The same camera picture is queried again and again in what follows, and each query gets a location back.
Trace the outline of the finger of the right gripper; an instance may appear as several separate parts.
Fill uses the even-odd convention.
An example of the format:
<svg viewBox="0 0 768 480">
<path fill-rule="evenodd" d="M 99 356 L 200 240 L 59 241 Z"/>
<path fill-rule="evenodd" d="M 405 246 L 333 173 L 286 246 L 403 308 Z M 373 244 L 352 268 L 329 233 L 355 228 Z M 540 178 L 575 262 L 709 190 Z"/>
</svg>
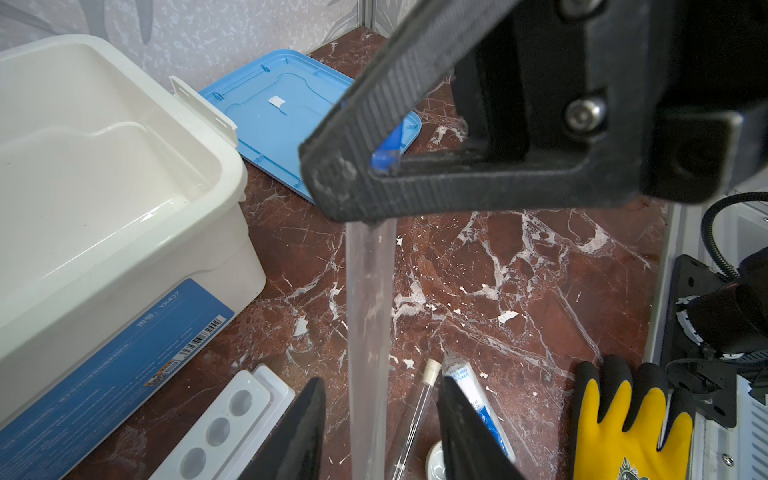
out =
<svg viewBox="0 0 768 480">
<path fill-rule="evenodd" d="M 336 162 L 353 176 L 440 79 L 518 5 L 422 1 L 300 147 L 305 180 Z"/>
</svg>

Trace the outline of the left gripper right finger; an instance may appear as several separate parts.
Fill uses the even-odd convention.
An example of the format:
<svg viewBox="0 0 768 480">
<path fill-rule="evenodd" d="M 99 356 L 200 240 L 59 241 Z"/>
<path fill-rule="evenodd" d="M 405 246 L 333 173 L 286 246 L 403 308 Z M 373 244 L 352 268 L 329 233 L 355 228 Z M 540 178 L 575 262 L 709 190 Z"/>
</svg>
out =
<svg viewBox="0 0 768 480">
<path fill-rule="evenodd" d="M 524 480 L 451 377 L 441 382 L 437 409 L 448 479 Z"/>
</svg>

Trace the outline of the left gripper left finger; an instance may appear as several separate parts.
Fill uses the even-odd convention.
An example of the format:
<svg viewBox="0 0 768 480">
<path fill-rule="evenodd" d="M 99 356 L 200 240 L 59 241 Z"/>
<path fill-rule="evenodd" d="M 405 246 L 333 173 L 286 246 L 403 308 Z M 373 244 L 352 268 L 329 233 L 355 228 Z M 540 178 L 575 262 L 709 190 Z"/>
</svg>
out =
<svg viewBox="0 0 768 480">
<path fill-rule="evenodd" d="M 322 463 L 326 395 L 311 378 L 239 479 L 317 480 Z"/>
</svg>

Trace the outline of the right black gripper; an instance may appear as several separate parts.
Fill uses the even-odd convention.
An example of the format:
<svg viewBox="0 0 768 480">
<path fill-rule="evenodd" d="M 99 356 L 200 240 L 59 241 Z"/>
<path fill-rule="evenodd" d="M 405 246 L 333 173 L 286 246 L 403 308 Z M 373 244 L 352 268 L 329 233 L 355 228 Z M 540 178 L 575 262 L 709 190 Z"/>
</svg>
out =
<svg viewBox="0 0 768 480">
<path fill-rule="evenodd" d="M 523 1 L 455 68 L 464 150 L 311 152 L 337 222 L 699 203 L 767 167 L 763 1 Z"/>
</svg>

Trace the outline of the white capped test tube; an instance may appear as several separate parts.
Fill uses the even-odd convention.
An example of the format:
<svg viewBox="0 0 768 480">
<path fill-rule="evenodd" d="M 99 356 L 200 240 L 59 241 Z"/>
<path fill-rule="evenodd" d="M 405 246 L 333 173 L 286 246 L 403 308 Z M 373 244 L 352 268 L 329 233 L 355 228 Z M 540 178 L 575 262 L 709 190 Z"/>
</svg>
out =
<svg viewBox="0 0 768 480">
<path fill-rule="evenodd" d="M 406 409 L 393 437 L 387 459 L 386 479 L 404 479 L 409 460 L 413 454 L 416 439 L 423 423 L 433 388 L 441 373 L 441 364 L 428 359 L 421 377 L 411 389 Z"/>
</svg>

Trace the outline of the blue capped test tube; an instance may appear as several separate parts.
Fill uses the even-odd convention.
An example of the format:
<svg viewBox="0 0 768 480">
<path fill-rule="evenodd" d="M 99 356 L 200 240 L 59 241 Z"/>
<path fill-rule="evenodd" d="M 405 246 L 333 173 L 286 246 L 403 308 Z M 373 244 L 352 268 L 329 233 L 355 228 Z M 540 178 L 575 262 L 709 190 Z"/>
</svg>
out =
<svg viewBox="0 0 768 480">
<path fill-rule="evenodd" d="M 396 228 L 394 218 L 345 224 L 350 453 L 354 479 L 385 476 Z"/>
</svg>

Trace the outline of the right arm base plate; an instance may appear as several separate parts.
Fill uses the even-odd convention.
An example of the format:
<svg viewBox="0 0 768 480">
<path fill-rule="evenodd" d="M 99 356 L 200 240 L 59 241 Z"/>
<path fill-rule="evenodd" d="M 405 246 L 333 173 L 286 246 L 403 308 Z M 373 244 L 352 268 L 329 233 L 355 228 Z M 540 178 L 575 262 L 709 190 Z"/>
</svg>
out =
<svg viewBox="0 0 768 480">
<path fill-rule="evenodd" d="M 696 411 L 737 425 L 737 378 L 764 404 L 767 395 L 767 251 L 744 259 L 734 280 L 689 255 L 674 263 L 659 364 L 685 388 Z"/>
</svg>

